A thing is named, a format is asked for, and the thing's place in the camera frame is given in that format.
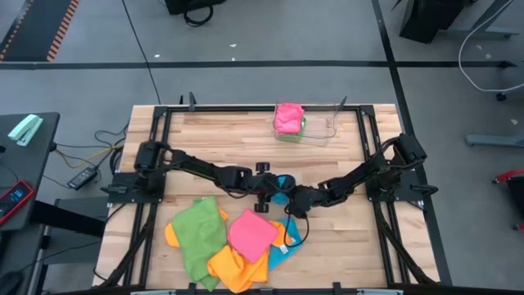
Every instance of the mint green object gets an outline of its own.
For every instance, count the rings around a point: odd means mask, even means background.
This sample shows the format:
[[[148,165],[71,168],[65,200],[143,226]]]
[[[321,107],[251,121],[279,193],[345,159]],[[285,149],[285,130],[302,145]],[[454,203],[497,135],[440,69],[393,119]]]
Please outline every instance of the mint green object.
[[[36,115],[27,115],[18,125],[9,133],[11,140],[18,140],[16,144],[27,147],[34,134],[42,124],[43,119]]]
[[[193,201],[189,209],[173,218],[173,228],[187,275],[193,283],[200,282],[208,291],[213,291],[220,279],[210,275],[207,261],[228,242],[226,224],[215,197]]]

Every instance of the white cable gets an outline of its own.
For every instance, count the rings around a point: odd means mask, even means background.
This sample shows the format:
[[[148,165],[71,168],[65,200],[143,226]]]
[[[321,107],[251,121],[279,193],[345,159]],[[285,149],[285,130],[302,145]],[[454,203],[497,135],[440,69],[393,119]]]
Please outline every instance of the white cable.
[[[462,73],[466,76],[466,78],[468,78],[469,82],[475,86],[476,89],[479,89],[480,91],[482,92],[507,92],[507,91],[512,91],[512,90],[515,90],[515,89],[519,89],[520,87],[524,87],[524,84],[520,84],[520,85],[517,85],[517,86],[513,86],[511,88],[507,88],[507,89],[483,89],[483,88],[480,88],[478,85],[475,84],[475,82],[473,82],[473,80],[468,76],[468,74],[466,74],[466,72],[464,71],[464,69],[462,68],[462,60],[461,60],[461,57],[462,57],[462,50],[464,48],[464,45],[466,44],[466,42],[468,41],[468,39],[473,35],[475,34],[475,32],[480,29],[483,25],[487,24],[490,20],[492,20],[493,18],[495,18],[504,8],[506,8],[509,4],[513,3],[513,0],[512,1],[509,1],[507,2],[506,4],[504,4],[493,16],[491,16],[490,18],[488,18],[485,22],[483,22],[482,24],[480,24],[479,26],[477,26],[471,33],[469,33],[469,35],[464,39],[464,42],[462,43],[462,45],[460,46],[460,50],[458,51],[458,68],[460,68],[460,71],[462,71]]]

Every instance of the blue cloth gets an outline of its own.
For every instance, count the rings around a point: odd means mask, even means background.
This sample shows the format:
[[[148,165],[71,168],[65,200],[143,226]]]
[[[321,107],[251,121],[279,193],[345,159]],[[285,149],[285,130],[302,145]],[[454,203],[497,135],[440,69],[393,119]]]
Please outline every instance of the blue cloth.
[[[284,226],[287,225],[287,217],[282,218],[281,220],[278,220],[278,222],[282,222]],[[295,219],[292,217],[289,221],[289,228],[287,229],[287,234],[289,234],[290,237],[295,239],[295,243],[300,243],[302,240],[300,238],[300,233],[298,231],[298,228],[296,227]],[[302,245],[299,245],[297,247],[289,247],[287,250],[288,252],[286,254],[282,253],[279,247],[271,246],[269,249],[269,263],[268,267],[269,270],[274,269],[281,263],[283,263],[287,258],[289,258],[291,255],[295,254],[300,248],[302,248]]]
[[[279,176],[278,177],[278,187],[281,188],[284,184],[284,181],[286,181],[286,176]],[[271,201],[277,203],[278,205],[287,205],[289,202],[289,198],[286,196],[285,193],[275,193],[271,197]]]

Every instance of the clear plastic container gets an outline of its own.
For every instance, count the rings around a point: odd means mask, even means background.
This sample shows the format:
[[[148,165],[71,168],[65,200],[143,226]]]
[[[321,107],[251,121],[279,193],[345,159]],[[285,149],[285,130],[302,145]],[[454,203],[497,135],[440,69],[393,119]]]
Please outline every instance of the clear plastic container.
[[[325,146],[329,139],[337,134],[337,114],[346,102],[344,98],[341,102],[328,102],[321,104],[302,104],[290,99],[279,99],[275,104],[273,114],[273,130],[277,140],[289,143],[303,143],[315,146]],[[289,133],[278,129],[275,119],[278,108],[284,103],[298,103],[304,109],[302,116],[302,126],[300,132]]]

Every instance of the cloth pile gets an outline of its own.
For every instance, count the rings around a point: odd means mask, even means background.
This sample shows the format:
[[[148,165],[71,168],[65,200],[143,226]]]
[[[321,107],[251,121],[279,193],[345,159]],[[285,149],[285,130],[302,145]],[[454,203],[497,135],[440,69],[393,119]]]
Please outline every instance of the cloth pile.
[[[165,239],[179,247],[190,280],[213,291],[221,280],[232,292],[240,293],[253,283],[267,283],[274,269],[301,247],[286,247],[300,241],[295,221],[284,237],[288,218],[269,221],[245,210],[226,233],[228,214],[214,197],[195,200],[165,227]]]

